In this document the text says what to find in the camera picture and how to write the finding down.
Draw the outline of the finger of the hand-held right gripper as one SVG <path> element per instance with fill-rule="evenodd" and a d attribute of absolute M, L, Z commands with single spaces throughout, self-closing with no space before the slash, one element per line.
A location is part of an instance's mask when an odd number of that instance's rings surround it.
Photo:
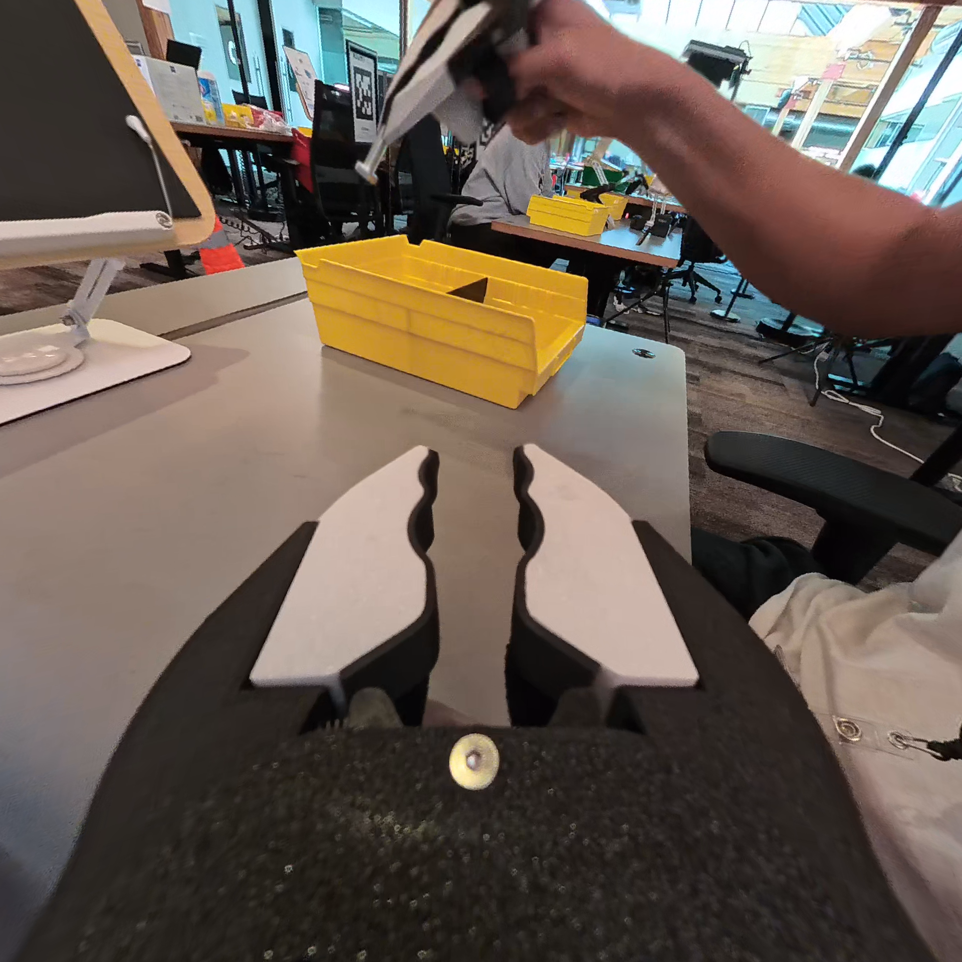
<path fill-rule="evenodd" d="M 384 102 L 376 145 L 386 147 L 433 116 L 458 140 L 477 141 L 485 127 L 480 102 L 464 91 L 475 78 L 480 49 L 462 49 L 452 57 L 437 49 L 425 56 L 408 49 L 400 61 Z"/>
<path fill-rule="evenodd" d="M 418 27 L 396 74 L 407 76 L 425 67 L 445 69 L 471 39 L 471 5 L 436 2 Z"/>

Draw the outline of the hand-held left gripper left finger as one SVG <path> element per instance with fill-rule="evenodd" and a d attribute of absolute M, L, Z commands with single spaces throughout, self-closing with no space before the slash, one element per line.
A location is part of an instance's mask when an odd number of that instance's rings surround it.
<path fill-rule="evenodd" d="M 314 524 L 249 674 L 259 689 L 314 688 L 345 717 L 377 689 L 422 723 L 439 657 L 433 506 L 439 454 L 417 445 L 350 488 Z"/>

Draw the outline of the yellow plastic bin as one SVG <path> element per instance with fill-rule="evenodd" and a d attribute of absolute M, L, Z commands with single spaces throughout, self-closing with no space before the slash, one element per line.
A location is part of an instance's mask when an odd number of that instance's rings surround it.
<path fill-rule="evenodd" d="M 597 236 L 604 232 L 609 220 L 609 206 L 579 197 L 532 196 L 526 216 L 532 227 L 570 234 Z"/>
<path fill-rule="evenodd" d="M 406 236 L 296 252 L 328 347 L 511 410 L 571 357 L 587 280 Z M 484 304 L 447 292 L 488 277 Z"/>

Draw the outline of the person's right forearm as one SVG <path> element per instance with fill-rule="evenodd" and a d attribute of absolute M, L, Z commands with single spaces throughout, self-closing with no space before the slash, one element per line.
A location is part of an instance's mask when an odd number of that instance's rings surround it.
<path fill-rule="evenodd" d="M 671 60 L 642 77 L 637 149 L 762 293 L 843 335 L 960 334 L 960 204 L 812 160 Z"/>

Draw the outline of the grey desk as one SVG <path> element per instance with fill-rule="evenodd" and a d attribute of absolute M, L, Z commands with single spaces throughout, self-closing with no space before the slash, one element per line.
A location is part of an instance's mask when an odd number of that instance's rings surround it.
<path fill-rule="evenodd" d="M 240 271 L 172 281 L 106 296 L 94 319 L 178 339 L 304 299 L 300 262 L 284 259 Z"/>
<path fill-rule="evenodd" d="M 469 719 L 508 721 L 516 446 L 539 445 L 690 556 L 677 346 L 590 327 L 509 410 L 323 347 L 304 298 L 185 343 L 181 367 L 2 428 L 2 960 L 187 638 L 297 526 L 411 447 L 439 452 L 429 696 Z"/>

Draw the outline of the person's right hand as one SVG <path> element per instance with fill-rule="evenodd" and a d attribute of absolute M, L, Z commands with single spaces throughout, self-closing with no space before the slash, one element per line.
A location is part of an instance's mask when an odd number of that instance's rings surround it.
<path fill-rule="evenodd" d="M 652 153 L 668 129 L 684 67 L 584 2 L 542 2 L 532 29 L 530 46 L 509 66 L 517 97 L 507 114 L 512 133 L 530 144 L 562 131 L 611 137 Z"/>

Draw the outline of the marker poster on stand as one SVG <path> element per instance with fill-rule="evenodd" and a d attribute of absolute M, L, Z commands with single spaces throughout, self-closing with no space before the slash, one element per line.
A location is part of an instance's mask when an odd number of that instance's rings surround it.
<path fill-rule="evenodd" d="M 378 125 L 378 57 L 352 40 L 345 41 L 354 140 L 370 146 Z"/>

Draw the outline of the person's black pants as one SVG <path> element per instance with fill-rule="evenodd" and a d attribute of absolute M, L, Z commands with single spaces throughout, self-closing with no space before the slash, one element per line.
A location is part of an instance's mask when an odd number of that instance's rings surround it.
<path fill-rule="evenodd" d="M 691 565 L 745 619 L 802 575 L 825 571 L 808 548 L 789 538 L 736 542 L 691 527 Z"/>

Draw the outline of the black studio light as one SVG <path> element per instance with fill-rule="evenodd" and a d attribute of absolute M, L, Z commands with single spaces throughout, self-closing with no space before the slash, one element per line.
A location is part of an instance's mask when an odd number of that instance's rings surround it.
<path fill-rule="evenodd" d="M 682 61 L 715 88 L 737 85 L 749 72 L 750 52 L 741 47 L 691 40 L 682 51 Z"/>

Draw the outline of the wood-edged table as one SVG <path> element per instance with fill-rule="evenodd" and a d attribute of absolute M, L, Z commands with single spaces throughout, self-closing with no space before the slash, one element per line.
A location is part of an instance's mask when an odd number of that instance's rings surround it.
<path fill-rule="evenodd" d="M 643 235 L 631 230 L 627 220 L 619 221 L 615 227 L 600 234 L 581 235 L 537 226 L 530 222 L 527 215 L 518 214 L 494 222 L 492 229 L 499 234 L 661 269 L 674 269 L 682 263 L 680 233 L 666 237 Z"/>

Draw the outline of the white cardboard box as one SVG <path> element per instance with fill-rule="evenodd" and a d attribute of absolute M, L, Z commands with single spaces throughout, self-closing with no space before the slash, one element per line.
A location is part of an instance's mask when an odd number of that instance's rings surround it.
<path fill-rule="evenodd" d="M 163 60 L 133 55 L 150 89 L 172 124 L 204 125 L 207 123 L 196 71 Z"/>

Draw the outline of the orange traffic cone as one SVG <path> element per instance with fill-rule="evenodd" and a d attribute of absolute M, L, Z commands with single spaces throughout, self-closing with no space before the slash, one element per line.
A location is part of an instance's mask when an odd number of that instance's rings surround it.
<path fill-rule="evenodd" d="M 197 253 L 206 276 L 239 271 L 246 267 L 217 216 L 213 219 L 210 235 L 199 243 Z"/>

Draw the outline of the person's white shirt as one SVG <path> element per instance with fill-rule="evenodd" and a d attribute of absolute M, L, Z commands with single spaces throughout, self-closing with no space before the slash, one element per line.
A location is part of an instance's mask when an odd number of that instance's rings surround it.
<path fill-rule="evenodd" d="M 960 960 L 961 537 L 912 582 L 864 592 L 808 573 L 750 626 L 817 717 L 896 896 Z"/>

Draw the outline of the black office chair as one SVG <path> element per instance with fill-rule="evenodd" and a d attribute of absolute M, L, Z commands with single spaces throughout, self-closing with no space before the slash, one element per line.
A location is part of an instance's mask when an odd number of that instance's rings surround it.
<path fill-rule="evenodd" d="M 704 232 L 700 225 L 688 215 L 681 234 L 680 257 L 677 267 L 667 271 L 663 277 L 663 294 L 667 293 L 674 282 L 680 282 L 690 292 L 689 301 L 694 304 L 698 289 L 704 287 L 715 294 L 715 304 L 723 301 L 723 293 L 716 285 L 698 272 L 698 266 L 715 266 L 727 261 L 724 252 Z"/>

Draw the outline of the white screen stand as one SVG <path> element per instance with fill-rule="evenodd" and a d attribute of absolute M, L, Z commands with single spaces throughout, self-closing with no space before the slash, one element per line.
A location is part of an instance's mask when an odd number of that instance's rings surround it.
<path fill-rule="evenodd" d="M 138 114 L 127 114 L 125 124 L 150 152 L 162 207 L 3 221 L 2 262 L 43 260 L 56 252 L 77 256 L 87 247 L 105 247 L 112 253 L 137 245 L 154 249 L 173 235 L 173 205 L 157 144 Z M 121 267 L 122 261 L 116 257 L 90 260 L 56 323 L 2 335 L 2 425 L 177 367 L 189 359 L 185 347 L 94 317 Z"/>

